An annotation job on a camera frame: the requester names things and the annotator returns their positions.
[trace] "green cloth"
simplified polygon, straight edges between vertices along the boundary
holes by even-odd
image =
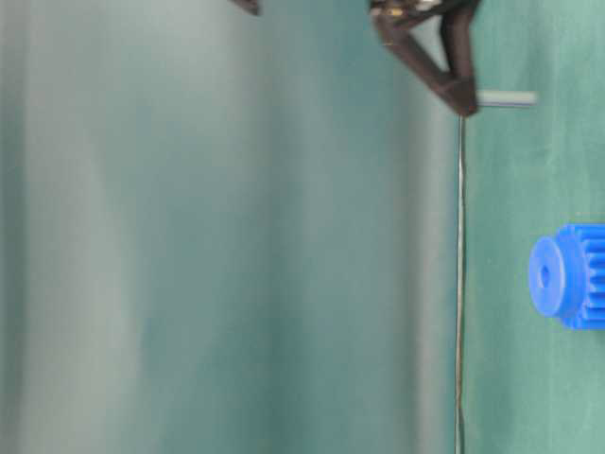
[[[480,86],[536,90],[529,110],[468,123],[463,411],[467,454],[600,452],[605,333],[534,310],[534,242],[605,222],[605,4],[485,0]]]
[[[3,454],[452,448],[456,119],[266,3],[0,0]]]

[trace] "teal fabric backdrop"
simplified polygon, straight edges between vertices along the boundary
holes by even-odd
[[[365,2],[0,4],[3,453],[453,448],[456,120]]]

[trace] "green table surface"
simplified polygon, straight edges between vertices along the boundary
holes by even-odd
[[[534,310],[527,261],[566,222],[605,222],[605,4],[486,0],[480,85],[536,90],[530,110],[468,124],[464,442],[476,453],[605,445],[605,333]]]

